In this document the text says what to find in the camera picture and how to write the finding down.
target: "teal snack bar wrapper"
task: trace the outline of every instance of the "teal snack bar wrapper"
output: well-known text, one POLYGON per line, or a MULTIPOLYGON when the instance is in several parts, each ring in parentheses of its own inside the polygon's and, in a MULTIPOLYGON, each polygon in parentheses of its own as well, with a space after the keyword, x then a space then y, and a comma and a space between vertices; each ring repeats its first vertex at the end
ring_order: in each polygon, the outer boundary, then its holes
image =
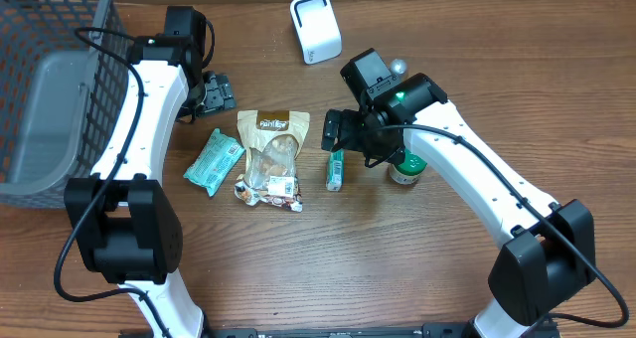
POLYGON ((208 195, 214 196, 243 153, 245 149, 236 139, 221 134, 217 128, 183 177, 206 188, 208 195))

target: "silver ball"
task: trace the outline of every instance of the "silver ball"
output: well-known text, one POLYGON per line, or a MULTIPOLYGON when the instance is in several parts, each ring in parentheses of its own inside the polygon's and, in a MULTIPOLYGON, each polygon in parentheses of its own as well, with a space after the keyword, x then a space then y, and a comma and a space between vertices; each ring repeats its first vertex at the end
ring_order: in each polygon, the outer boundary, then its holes
POLYGON ((391 61, 389 70, 392 74, 398 76, 400 80, 403 80, 406 77, 406 73, 408 72, 408 66, 406 65, 405 60, 395 59, 391 61))

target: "black mount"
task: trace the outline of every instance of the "black mount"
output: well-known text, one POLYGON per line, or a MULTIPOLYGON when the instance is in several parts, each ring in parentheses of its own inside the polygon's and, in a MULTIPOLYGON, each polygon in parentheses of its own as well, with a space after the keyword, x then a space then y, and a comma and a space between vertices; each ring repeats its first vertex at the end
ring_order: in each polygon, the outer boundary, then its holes
MULTIPOLYGON (((72 178, 64 202, 73 227, 103 181, 72 178)), ((114 180, 105 197, 86 218, 78 233, 78 247, 86 269, 100 272, 108 283, 151 280, 163 284, 181 260, 181 224, 161 185, 137 175, 114 180), (110 218, 106 213, 127 202, 130 218, 110 218)))
MULTIPOLYGON (((548 220, 595 264, 594 222, 589 210, 578 200, 552 209, 548 220)), ((512 234, 515 238, 501 248, 488 285, 518 323, 534 324, 596 279, 542 224, 526 231, 516 228, 512 234)))
MULTIPOLYGON (((354 133, 385 125, 413 123, 415 114, 422 109, 436 101, 448 101, 446 93, 427 75, 416 74, 400 82, 374 49, 352 59, 340 70, 340 75, 359 109, 330 109, 327 112, 321 143, 323 150, 330 151, 336 140, 354 133)), ((377 132, 348 142, 344 149, 362 152, 368 168, 385 161, 393 164, 404 161, 401 130, 377 132)))
POLYGON ((203 72, 206 45, 206 17, 192 6, 168 6, 162 34, 136 37, 128 49, 128 61, 167 61, 181 66, 188 81, 188 97, 177 118, 193 118, 237 106, 228 78, 203 72))

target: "wooden table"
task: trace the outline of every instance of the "wooden table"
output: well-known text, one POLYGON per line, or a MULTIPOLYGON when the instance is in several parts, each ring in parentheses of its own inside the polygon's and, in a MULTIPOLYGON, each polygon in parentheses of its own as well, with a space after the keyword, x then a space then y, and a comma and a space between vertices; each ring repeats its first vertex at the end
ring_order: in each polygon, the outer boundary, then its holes
MULTIPOLYGON (((218 328, 291 329, 465 321, 491 298, 497 255, 475 214, 432 169, 403 187, 386 166, 347 153, 346 183, 325 190, 324 113, 355 108, 338 75, 374 47, 444 88, 473 129, 530 182, 595 217, 598 266, 636 307, 636 0, 438 0, 336 3, 342 55, 302 63, 288 4, 200 6, 215 24, 211 69, 227 73, 238 109, 311 113, 297 158, 302 214, 182 178, 214 128, 238 137, 237 112, 175 125, 164 188, 184 230, 180 269, 218 328)), ((120 6, 133 35, 163 28, 164 7, 120 6)), ((63 211, 0 207, 0 336, 114 337, 145 328, 125 296, 76 304, 52 274, 70 224, 63 211)), ((64 285, 108 288, 73 249, 64 285)), ((614 319, 596 282, 558 311, 614 319)), ((564 322, 566 337, 633 337, 564 322)))

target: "jar lid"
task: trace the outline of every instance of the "jar lid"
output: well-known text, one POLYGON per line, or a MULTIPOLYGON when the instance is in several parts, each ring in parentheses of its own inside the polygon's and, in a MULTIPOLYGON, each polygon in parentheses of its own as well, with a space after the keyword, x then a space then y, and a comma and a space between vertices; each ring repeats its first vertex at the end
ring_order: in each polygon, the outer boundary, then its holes
POLYGON ((426 162, 411 153, 408 149, 404 152, 404 162, 400 165, 394 165, 396 169, 403 175, 414 176, 419 175, 426 168, 426 162))

